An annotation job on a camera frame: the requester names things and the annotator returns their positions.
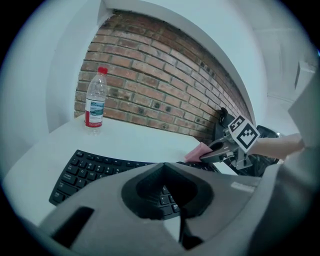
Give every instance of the pink object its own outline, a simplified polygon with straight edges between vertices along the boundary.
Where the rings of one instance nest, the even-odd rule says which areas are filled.
[[[201,162],[200,157],[206,153],[212,152],[212,149],[201,142],[194,150],[184,156],[186,162]]]

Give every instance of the plastic water bottle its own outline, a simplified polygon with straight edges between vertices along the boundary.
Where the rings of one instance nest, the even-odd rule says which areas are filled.
[[[86,92],[84,124],[90,135],[98,135],[101,132],[107,95],[107,73],[106,67],[98,67],[98,72]]]

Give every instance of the white tabletop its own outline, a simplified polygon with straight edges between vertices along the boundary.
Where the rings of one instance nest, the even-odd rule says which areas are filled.
[[[137,162],[184,162],[198,144],[191,136],[108,118],[103,119],[101,134],[92,136],[86,133],[82,115],[34,145],[11,168],[2,187],[14,211],[38,226],[55,208],[49,197],[76,150]],[[224,163],[215,166],[223,174],[235,175]],[[180,227],[174,219],[165,225]]]

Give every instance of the black keyboard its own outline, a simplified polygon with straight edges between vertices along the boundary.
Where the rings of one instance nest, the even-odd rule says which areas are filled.
[[[218,172],[214,166],[203,162],[178,163],[210,172]],[[154,163],[120,160],[77,150],[57,180],[49,202],[56,206],[95,180],[151,164]],[[162,188],[157,206],[162,209],[165,220],[179,216],[179,207],[166,186]]]

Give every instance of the bottle cap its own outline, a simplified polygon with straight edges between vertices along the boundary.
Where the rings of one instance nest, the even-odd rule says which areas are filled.
[[[100,66],[98,67],[98,72],[106,75],[108,73],[108,69],[106,67]]]

